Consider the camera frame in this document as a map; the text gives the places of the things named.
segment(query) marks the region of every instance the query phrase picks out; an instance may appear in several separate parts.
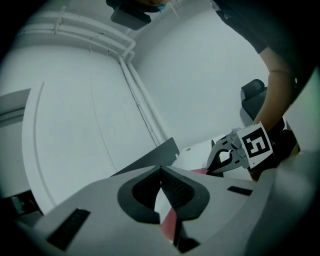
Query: gray panel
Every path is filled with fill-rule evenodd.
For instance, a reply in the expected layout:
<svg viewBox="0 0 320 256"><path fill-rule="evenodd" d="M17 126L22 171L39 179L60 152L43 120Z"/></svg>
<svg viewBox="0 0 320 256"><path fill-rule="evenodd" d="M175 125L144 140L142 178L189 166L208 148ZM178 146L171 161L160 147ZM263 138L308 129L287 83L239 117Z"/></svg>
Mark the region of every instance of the gray panel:
<svg viewBox="0 0 320 256"><path fill-rule="evenodd" d="M148 166L170 166L176 160L176 154L179 155L179 149L174 138L170 138L148 154L144 155L137 161L128 165L126 168L118 171L112 176L124 174L132 170Z"/></svg>
<svg viewBox="0 0 320 256"><path fill-rule="evenodd" d="M262 173L238 214L186 255L266 255L311 206L320 181L319 153L304 153Z"/></svg>
<svg viewBox="0 0 320 256"><path fill-rule="evenodd" d="M0 115L24 109L30 89L18 90L0 97Z"/></svg>
<svg viewBox="0 0 320 256"><path fill-rule="evenodd" d="M257 187L254 181L203 175L176 167L168 168L201 183L209 191L210 201L201 216L182 223L187 236L199 243L205 242L230 222L250 198L229 191L229 187L236 186L253 191Z"/></svg>
<svg viewBox="0 0 320 256"><path fill-rule="evenodd" d="M34 229L47 238L76 208L81 208L91 213L66 250L68 255L177 254L158 224L135 221L118 203L119 188L152 168L130 171L86 186L43 217Z"/></svg>

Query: white wall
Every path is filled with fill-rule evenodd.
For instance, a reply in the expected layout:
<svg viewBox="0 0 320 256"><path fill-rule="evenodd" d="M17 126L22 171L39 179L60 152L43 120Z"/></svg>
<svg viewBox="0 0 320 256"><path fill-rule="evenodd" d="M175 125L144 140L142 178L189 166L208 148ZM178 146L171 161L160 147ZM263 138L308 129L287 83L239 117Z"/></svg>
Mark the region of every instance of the white wall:
<svg viewBox="0 0 320 256"><path fill-rule="evenodd" d="M43 81L36 147L56 204L155 148L117 60L65 46L18 49L2 66L0 95Z"/></svg>
<svg viewBox="0 0 320 256"><path fill-rule="evenodd" d="M23 116L0 122L0 196L8 198L30 190L22 157Z"/></svg>
<svg viewBox="0 0 320 256"><path fill-rule="evenodd" d="M243 127L241 87L268 81L254 48L225 25L209 0L183 6L137 40L133 65L180 148Z"/></svg>

